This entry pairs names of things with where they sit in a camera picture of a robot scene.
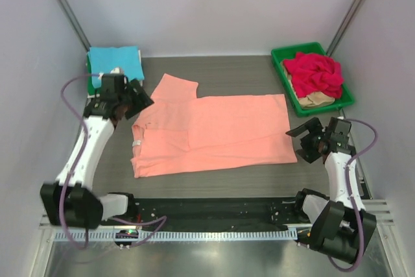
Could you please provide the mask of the salmon pink t shirt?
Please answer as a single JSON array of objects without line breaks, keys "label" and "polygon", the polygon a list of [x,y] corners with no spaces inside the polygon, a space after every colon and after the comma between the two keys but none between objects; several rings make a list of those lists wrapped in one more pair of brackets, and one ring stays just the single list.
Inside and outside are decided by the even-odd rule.
[{"label": "salmon pink t shirt", "polygon": [[295,163],[282,94],[198,97],[168,74],[132,126],[135,178]]}]

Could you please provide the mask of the red t shirt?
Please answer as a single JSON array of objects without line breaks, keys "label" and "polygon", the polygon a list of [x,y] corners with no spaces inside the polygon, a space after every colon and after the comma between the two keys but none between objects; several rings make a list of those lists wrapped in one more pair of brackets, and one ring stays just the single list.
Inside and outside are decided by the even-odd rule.
[{"label": "red t shirt", "polygon": [[334,99],[342,97],[342,67],[334,59],[317,53],[297,52],[293,59],[283,60],[282,65],[299,98],[315,92]]}]

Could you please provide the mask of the green plastic tray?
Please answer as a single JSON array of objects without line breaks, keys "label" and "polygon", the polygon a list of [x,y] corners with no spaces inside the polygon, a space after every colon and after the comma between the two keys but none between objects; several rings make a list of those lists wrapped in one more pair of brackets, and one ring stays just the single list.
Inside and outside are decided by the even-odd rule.
[{"label": "green plastic tray", "polygon": [[311,115],[324,114],[328,112],[339,111],[347,106],[351,106],[355,103],[354,96],[345,83],[342,85],[342,97],[336,99],[334,103],[318,108],[305,109],[300,106],[297,98],[295,97],[293,89],[289,85],[289,80],[283,72],[281,62],[286,59],[293,59],[296,53],[316,53],[320,55],[326,55],[325,50],[318,42],[301,43],[297,45],[289,45],[286,47],[279,47],[271,50],[271,60],[281,81],[286,96],[298,117],[309,117]]}]

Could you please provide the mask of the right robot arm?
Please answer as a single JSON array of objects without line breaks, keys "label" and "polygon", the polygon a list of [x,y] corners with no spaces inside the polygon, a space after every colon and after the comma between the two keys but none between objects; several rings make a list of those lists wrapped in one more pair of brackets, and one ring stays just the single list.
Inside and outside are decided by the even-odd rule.
[{"label": "right robot arm", "polygon": [[307,234],[298,234],[297,245],[328,257],[342,272],[354,271],[362,261],[377,219],[367,212],[359,194],[356,177],[357,158],[373,146],[360,152],[350,144],[353,120],[333,117],[322,126],[314,117],[287,131],[300,138],[298,155],[307,163],[322,160],[329,178],[329,194],[302,189],[295,197],[292,214],[297,221],[310,221]]}]

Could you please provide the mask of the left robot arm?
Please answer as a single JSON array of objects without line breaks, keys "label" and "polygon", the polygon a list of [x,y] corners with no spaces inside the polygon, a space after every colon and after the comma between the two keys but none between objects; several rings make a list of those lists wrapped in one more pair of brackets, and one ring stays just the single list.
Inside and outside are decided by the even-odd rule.
[{"label": "left robot arm", "polygon": [[132,194],[112,192],[98,197],[92,192],[93,177],[119,121],[133,118],[153,103],[138,80],[121,73],[101,77],[96,96],[82,114],[75,115],[81,132],[67,163],[54,182],[46,182],[40,189],[51,225],[94,230],[112,217],[125,225],[137,219]]}]

